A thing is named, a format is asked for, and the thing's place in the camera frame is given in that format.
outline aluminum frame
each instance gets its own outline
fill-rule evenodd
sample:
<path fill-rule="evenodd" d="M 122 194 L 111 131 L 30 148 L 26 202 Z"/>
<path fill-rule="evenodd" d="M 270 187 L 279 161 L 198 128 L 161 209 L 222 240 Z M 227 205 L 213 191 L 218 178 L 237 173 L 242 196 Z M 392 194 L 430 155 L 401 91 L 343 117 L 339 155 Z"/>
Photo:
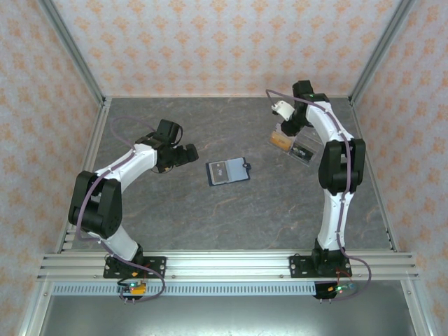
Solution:
<path fill-rule="evenodd" d="M 107 115 L 111 107 L 111 100 L 105 100 L 99 105 L 97 116 L 95 117 L 94 127 L 90 133 L 89 145 L 85 149 L 83 163 L 81 170 L 92 170 L 95 163 L 95 158 L 98 153 L 99 144 L 103 135 L 104 127 L 106 126 Z M 68 219 L 64 221 L 57 244 L 55 253 L 60 253 L 64 248 L 68 232 L 74 233 L 75 226 L 70 224 Z"/>
<path fill-rule="evenodd" d="M 98 86 L 95 77 L 84 60 L 78 46 L 75 43 L 73 36 L 70 34 L 67 26 L 65 25 L 55 3 L 53 0 L 38 0 L 43 11 L 48 16 L 49 21 L 55 28 L 57 35 L 60 37 L 62 44 L 65 46 L 67 52 L 70 54 L 73 63 L 79 70 L 80 75 L 83 77 L 85 84 L 88 86 L 89 91 L 92 96 L 97 100 L 98 103 L 104 101 L 104 95 Z"/>
<path fill-rule="evenodd" d="M 355 120 L 355 126 L 356 126 L 356 130 L 358 131 L 358 134 L 360 135 L 361 138 L 363 138 L 364 137 L 363 132 L 361 130 L 361 125 L 359 123 L 358 116 L 356 115 L 356 107 L 354 105 L 352 105 L 352 107 L 351 107 L 351 115 L 353 116 L 353 119 Z M 389 213 L 386 211 L 386 207 L 383 204 L 384 197 L 383 197 L 381 190 L 378 187 L 377 180 L 375 179 L 375 174 L 373 171 L 373 166 L 372 166 L 372 162 L 370 161 L 370 156 L 369 156 L 368 151 L 365 152 L 365 162 L 367 163 L 367 170 L 369 171 L 369 174 L 372 177 L 373 189 L 375 191 L 375 195 L 377 196 L 379 210 L 381 211 L 381 215 L 383 217 L 384 224 L 386 226 L 386 232 L 387 232 L 389 241 L 391 243 L 391 248 L 395 252 L 399 251 L 400 247 L 398 245 L 398 237 L 395 232 L 395 229 L 391 225 L 392 222 L 391 222 Z"/>
<path fill-rule="evenodd" d="M 90 136 L 90 144 L 85 152 L 83 169 L 93 169 L 95 158 L 106 124 L 111 99 L 107 99 L 98 112 L 94 129 Z M 353 110 L 356 126 L 356 111 Z M 394 248 L 395 234 L 390 225 L 388 230 Z M 38 273 L 37 286 L 31 304 L 27 310 L 20 335 L 39 335 L 46 312 L 49 308 L 53 287 L 66 281 L 80 283 L 108 283 L 114 279 L 102 277 L 105 265 L 104 251 L 72 250 L 75 239 L 74 226 L 66 222 L 62 229 L 61 239 L 54 254 L 45 255 Z M 248 284 L 280 283 L 294 284 L 303 281 L 324 281 L 335 278 L 303 278 L 292 279 L 289 272 L 289 256 L 299 253 L 308 256 L 311 252 L 295 250 L 276 251 L 154 251 L 145 252 L 147 256 L 167 256 L 166 281 L 168 284 L 188 282 L 229 283 L 238 281 Z M 399 280 L 404 293 L 415 293 L 406 297 L 409 313 L 417 335 L 438 335 L 431 324 L 431 314 L 428 306 L 422 303 L 419 270 L 415 265 L 412 253 L 397 252 L 397 250 L 360 250 L 347 251 L 351 256 L 365 259 L 372 267 L 372 280 Z M 367 279 L 367 270 L 359 262 L 352 262 L 353 277 L 358 281 Z"/>
<path fill-rule="evenodd" d="M 395 13 L 392 15 L 391 21 L 389 22 L 386 30 L 379 39 L 377 46 L 373 50 L 370 59 L 367 61 L 367 64 L 358 79 L 358 82 L 355 84 L 353 92 L 349 96 L 351 105 L 356 104 L 361 99 L 364 90 L 368 86 L 379 64 L 383 60 L 390 44 L 393 41 L 393 38 L 396 36 L 403 23 L 407 19 L 407 14 L 411 10 L 415 2 L 415 0 L 402 0 L 398 4 Z"/>
<path fill-rule="evenodd" d="M 289 257 L 299 253 L 309 256 L 307 250 L 275 251 L 152 251 L 145 256 L 168 258 L 167 281 L 324 281 L 336 278 L 291 278 Z M 347 251 L 350 256 L 364 259 L 372 268 L 372 279 L 418 279 L 419 272 L 412 253 L 383 250 Z M 37 281 L 116 281 L 104 279 L 104 251 L 67 251 L 48 254 L 43 258 Z M 368 271 L 358 262 L 351 262 L 353 278 L 367 280 Z"/>

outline patterned wallpaper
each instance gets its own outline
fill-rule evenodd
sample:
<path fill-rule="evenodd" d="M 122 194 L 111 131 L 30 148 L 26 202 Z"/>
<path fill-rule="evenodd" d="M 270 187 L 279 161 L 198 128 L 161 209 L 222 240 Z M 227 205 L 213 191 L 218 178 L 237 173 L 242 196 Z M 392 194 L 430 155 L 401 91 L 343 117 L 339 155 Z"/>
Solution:
<path fill-rule="evenodd" d="M 418 1 L 357 106 L 402 250 L 448 330 L 448 6 Z"/>
<path fill-rule="evenodd" d="M 55 0 L 105 95 L 348 95 L 399 0 Z"/>
<path fill-rule="evenodd" d="M 97 105 L 36 0 L 0 1 L 0 334 L 53 252 Z"/>

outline cable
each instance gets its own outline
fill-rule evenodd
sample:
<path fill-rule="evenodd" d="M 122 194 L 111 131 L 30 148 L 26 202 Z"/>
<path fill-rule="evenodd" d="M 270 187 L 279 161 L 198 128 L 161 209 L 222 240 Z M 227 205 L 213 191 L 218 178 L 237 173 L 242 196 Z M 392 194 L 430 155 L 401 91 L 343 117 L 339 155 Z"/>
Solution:
<path fill-rule="evenodd" d="M 345 187 L 345 191 L 342 193 L 342 198 L 341 198 L 341 209 L 339 211 L 339 219 L 337 221 L 337 229 L 336 229 L 336 240 L 337 240 L 337 245 L 339 246 L 339 249 L 342 253 L 342 255 L 347 258 L 347 259 L 352 259 L 352 260 L 356 260 L 360 263 L 363 263 L 364 266 L 367 268 L 368 271 L 368 278 L 367 278 L 367 283 L 365 284 L 365 286 L 359 290 L 356 293 L 350 294 L 348 296 L 344 296 L 344 297 L 336 297 L 335 299 L 332 299 L 332 301 L 343 301 L 343 300 L 348 300 L 351 298 L 354 298 L 358 295 L 360 295 L 362 292 L 364 292 L 368 286 L 370 285 L 370 282 L 372 280 L 372 270 L 370 269 L 369 264 L 367 264 L 363 259 L 358 258 L 358 257 L 353 257 L 351 255 L 348 255 L 345 250 L 344 247 L 341 244 L 341 237 L 340 237 L 340 230 L 341 230 L 341 226 L 342 226 L 342 218 L 344 216 L 344 204 L 345 204 L 345 195 L 347 193 L 350 192 L 350 182 L 351 182 L 351 153 L 350 153 L 350 144 L 348 139 L 345 137 L 345 134 L 342 133 L 341 127 L 339 125 L 339 123 L 337 122 L 337 120 L 335 119 L 335 117 L 328 112 L 328 110 L 326 108 L 324 108 L 321 105 L 318 105 L 312 101 L 308 101 L 306 99 L 301 99 L 301 98 L 296 98 L 293 96 L 289 96 L 287 94 L 283 94 L 277 91 L 273 91 L 273 90 L 266 90 L 266 95 L 269 98 L 269 100 L 271 101 L 272 105 L 275 105 L 274 100 L 272 99 L 272 97 L 270 96 L 270 93 L 280 96 L 280 97 L 284 97 L 284 98 L 289 98 L 289 99 L 293 99 L 297 102 L 302 102 L 302 103 L 306 103 L 308 105 L 312 105 L 317 107 L 318 109 L 322 110 L 322 112 L 324 112 L 332 121 L 332 123 L 335 125 L 337 131 L 339 132 L 339 134 L 341 135 L 342 139 L 344 140 L 344 144 L 345 144 L 345 151 L 346 151 L 346 156 L 347 156 L 347 182 L 346 182 L 346 187 Z"/>
<path fill-rule="evenodd" d="M 183 128 L 182 128 L 182 126 L 179 125 L 179 129 L 181 130 L 181 137 L 179 138 L 178 141 L 176 141 L 175 143 L 173 143 L 173 147 L 176 147 L 177 145 L 179 145 L 180 142 L 181 142 L 181 140 L 182 140 L 182 137 L 183 137 Z"/>
<path fill-rule="evenodd" d="M 171 170 L 173 170 L 173 168 L 174 168 L 174 166 L 169 168 L 169 170 L 167 170 L 167 171 L 163 171 L 162 173 L 159 173 L 158 171 L 153 171 L 152 169 L 149 169 L 149 170 L 151 170 L 154 174 L 168 174 Z"/>
<path fill-rule="evenodd" d="M 163 276 L 161 276 L 160 273 L 156 272 L 154 269 L 151 269 L 151 268 L 149 268 L 149 267 L 145 267 L 145 266 L 142 266 L 142 265 L 134 264 L 133 262 L 130 262 L 130 261 L 127 261 L 127 260 L 121 258 L 119 255 L 114 254 L 114 253 L 112 252 L 112 250 L 111 250 L 107 245 L 105 245 L 105 243 L 103 243 L 103 242 L 101 242 L 101 245 L 102 245 L 102 246 L 104 247 L 104 249 L 105 249 L 106 251 L 108 251 L 108 252 L 111 254 L 111 256 L 114 257 L 115 259 L 121 261 L 122 263 L 125 263 L 126 265 L 133 266 L 133 267 L 135 267 L 135 268 L 139 268 L 140 270 L 143 270 L 143 271 L 146 271 L 146 272 L 153 273 L 157 278 L 159 278 L 159 279 L 161 280 L 161 282 L 162 282 L 162 288 L 159 290 L 158 293 L 156 293 L 156 294 L 154 294 L 154 295 L 152 295 L 152 296 L 146 296 L 146 297 L 143 297 L 143 298 L 141 298 L 141 299 L 139 299 L 139 300 L 133 300 L 134 303 L 136 303 L 136 302 L 145 302 L 145 301 L 149 301 L 149 300 L 158 298 L 158 297 L 161 296 L 161 294 L 165 291 L 167 285 L 166 285 L 166 283 L 165 283 L 165 279 L 163 279 Z M 123 291 L 124 291 L 124 288 L 122 288 L 122 290 L 121 290 L 121 293 L 120 293 L 120 299 L 126 302 L 127 299 L 123 296 Z"/>
<path fill-rule="evenodd" d="M 109 175 L 111 172 L 115 171 L 117 168 L 119 168 L 119 167 L 125 165 L 126 163 L 128 163 L 128 162 L 135 156 L 135 151 L 136 151 L 136 149 L 135 149 L 134 144 L 131 143 L 130 141 L 128 141 L 128 140 L 122 138 L 122 137 L 121 137 L 121 136 L 114 130 L 114 128 L 113 128 L 113 125 L 116 123 L 116 121 L 117 121 L 117 120 L 122 120 L 122 119 L 130 119 L 130 120 L 137 121 L 137 122 L 139 122 L 139 123 L 141 123 L 141 124 L 143 124 L 143 125 L 145 125 L 145 126 L 151 128 L 152 130 L 154 130 L 150 125 L 146 124 L 145 122 L 143 122 L 143 121 L 141 121 L 140 119 L 135 118 L 135 117 L 131 117 L 131 116 L 122 116 L 122 117 L 118 117 L 118 118 L 112 119 L 111 124 L 110 124 L 112 135 L 113 135 L 117 140 L 123 142 L 124 144 L 127 144 L 127 145 L 132 149 L 132 152 L 131 152 L 130 155 L 129 155 L 128 157 L 126 157 L 123 161 L 119 162 L 118 164 L 116 164 L 115 166 L 111 167 L 109 170 L 105 171 L 103 174 L 101 174 L 101 175 L 94 181 L 94 183 L 90 186 L 89 190 L 88 190 L 87 193 L 85 194 L 83 203 L 81 204 L 81 208 L 80 208 L 80 211 L 79 211 L 78 220 L 76 221 L 76 237 L 77 237 L 79 240 L 81 240 L 82 242 L 92 242 L 92 241 L 96 241 L 96 242 L 100 243 L 100 244 L 104 247 L 104 249 L 111 255 L 111 257 L 114 257 L 115 259 L 117 259 L 117 260 L 121 261 L 122 263 L 125 263 L 125 264 L 127 264 L 127 265 L 129 265 L 129 266 L 133 266 L 133 267 L 135 267 L 135 268 L 139 268 L 140 270 L 143 270 L 143 271 L 147 271 L 147 272 L 153 273 L 156 277 L 158 277 L 158 278 L 162 281 L 162 289 L 159 291 L 159 293 L 154 294 L 154 295 L 152 295 L 152 296 L 148 296 L 148 297 L 141 298 L 140 300 L 137 300 L 137 301 L 136 301 L 136 300 L 133 300 L 133 302 L 135 303 L 135 302 L 143 302 L 143 301 L 152 300 L 152 299 L 155 299 L 155 298 L 158 298 L 159 296 L 161 296 L 161 294 L 165 291 L 165 288 L 166 288 L 165 280 L 163 279 L 163 277 L 162 277 L 158 272 L 156 272 L 155 270 L 153 270 L 153 269 L 151 269 L 151 268 L 144 267 L 144 266 L 141 266 L 141 265 L 138 265 L 138 264 L 134 264 L 133 262 L 130 262 L 130 261 L 127 261 L 127 260 L 121 258 L 119 255 L 115 255 L 115 254 L 113 253 L 113 251 L 112 251 L 107 245 L 105 245 L 105 243 L 103 243 L 100 239 L 98 239 L 98 238 L 83 238 L 83 237 L 81 236 L 81 223 L 83 222 L 83 216 L 84 216 L 85 208 L 86 208 L 87 203 L 89 202 L 90 197 L 92 196 L 92 193 L 94 192 L 95 188 L 99 185 L 99 183 L 101 182 L 101 180 L 102 180 L 104 177 L 106 177 L 107 175 Z M 121 290 L 120 298 L 121 298 L 123 301 L 125 301 L 125 302 L 127 301 L 127 299 L 125 299 L 125 298 L 123 297 L 123 289 Z"/>
<path fill-rule="evenodd" d="M 352 280 L 351 275 L 349 273 L 347 273 L 344 270 L 339 269 L 339 268 L 336 269 L 336 272 L 338 273 L 338 275 L 337 275 L 338 281 L 341 278 L 341 274 L 340 273 L 343 273 L 343 275 L 345 275 L 347 278 L 349 278 L 350 282 L 353 283 L 353 280 Z"/>

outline metal panel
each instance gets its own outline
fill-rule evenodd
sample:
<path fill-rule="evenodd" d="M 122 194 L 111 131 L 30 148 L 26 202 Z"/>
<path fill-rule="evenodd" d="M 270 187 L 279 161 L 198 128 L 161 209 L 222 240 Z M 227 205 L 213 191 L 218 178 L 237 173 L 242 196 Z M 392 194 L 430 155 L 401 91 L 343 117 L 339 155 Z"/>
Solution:
<path fill-rule="evenodd" d="M 147 295 L 158 293 L 162 285 L 151 283 L 146 287 Z M 54 296 L 117 296 L 120 286 L 107 282 L 60 282 L 56 283 Z M 294 283 L 281 282 L 189 282 L 168 283 L 164 296 L 282 296 L 282 295 L 315 295 L 316 287 L 312 281 Z"/>
<path fill-rule="evenodd" d="M 393 38 L 401 28 L 403 22 L 406 20 L 407 14 L 415 2 L 415 0 L 402 0 L 398 5 L 397 10 L 393 14 L 391 21 L 375 47 L 372 56 L 370 56 L 367 65 L 365 66 L 358 82 L 355 85 L 355 88 L 353 89 L 353 92 L 349 97 L 352 105 L 361 99 L 361 96 L 370 82 L 370 79 L 373 77 L 375 70 L 383 59 L 383 56 L 386 54 Z"/>
<path fill-rule="evenodd" d="M 319 304 L 309 295 L 159 297 L 123 304 L 117 297 L 57 296 L 42 336 L 411 336 L 398 281 L 375 281 L 352 300 Z"/>
<path fill-rule="evenodd" d="M 90 92 L 98 103 L 103 102 L 103 94 L 98 86 L 94 76 L 89 70 L 84 57 L 81 55 L 78 46 L 76 45 L 73 37 L 71 36 L 67 26 L 62 20 L 59 11 L 56 8 L 53 0 L 39 0 L 43 11 L 47 14 L 49 21 L 52 22 L 57 34 L 62 40 L 67 52 L 70 54 L 76 68 L 78 68 L 81 76 L 84 78 L 85 84 L 89 87 Z"/>

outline white robotic arm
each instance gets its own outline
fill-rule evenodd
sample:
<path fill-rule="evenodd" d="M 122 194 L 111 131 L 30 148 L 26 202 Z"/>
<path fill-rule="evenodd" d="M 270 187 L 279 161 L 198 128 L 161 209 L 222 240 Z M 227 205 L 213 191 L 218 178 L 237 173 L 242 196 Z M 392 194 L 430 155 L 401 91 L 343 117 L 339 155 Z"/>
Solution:
<path fill-rule="evenodd" d="M 267 90 L 268 97 L 269 92 L 289 97 Z M 346 270 L 346 265 L 349 266 L 344 253 L 344 230 L 350 201 L 363 180 L 365 143 L 344 129 L 328 98 L 324 94 L 315 94 L 309 80 L 294 84 L 293 95 L 294 107 L 279 101 L 273 104 L 272 110 L 285 120 L 281 129 L 286 135 L 295 136 L 303 127 L 310 126 L 321 138 L 325 149 L 318 177 L 325 203 L 321 231 L 311 257 L 291 263 L 295 265 L 298 261 L 301 264 L 294 274 L 334 275 L 335 269 Z"/>
<path fill-rule="evenodd" d="M 157 151 L 151 146 L 138 143 L 135 144 L 134 147 L 135 150 L 130 150 L 114 163 L 95 172 L 96 175 L 101 176 L 104 172 L 110 171 L 103 179 L 115 179 L 120 182 L 121 193 L 123 193 L 129 184 L 134 182 L 137 177 L 147 170 L 154 168 L 157 162 Z M 134 156 L 130 161 L 126 162 L 115 171 L 112 170 L 112 167 L 119 165 L 120 162 L 123 162 L 132 154 L 134 154 Z M 99 242 L 104 243 L 109 250 L 127 261 L 131 261 L 139 249 L 139 245 L 128 235 L 123 225 L 120 225 L 117 231 L 106 239 L 91 231 L 89 231 L 88 234 L 97 238 Z"/>
<path fill-rule="evenodd" d="M 196 148 L 190 144 L 177 146 L 178 130 L 174 122 L 162 120 L 156 132 L 141 137 L 132 150 L 95 173 L 81 172 L 75 184 L 69 211 L 69 222 L 77 224 L 82 203 L 87 195 L 81 229 L 123 260 L 140 265 L 141 247 L 126 233 L 121 225 L 121 194 L 145 171 L 157 167 L 165 172 L 173 166 L 184 165 L 198 159 Z"/>

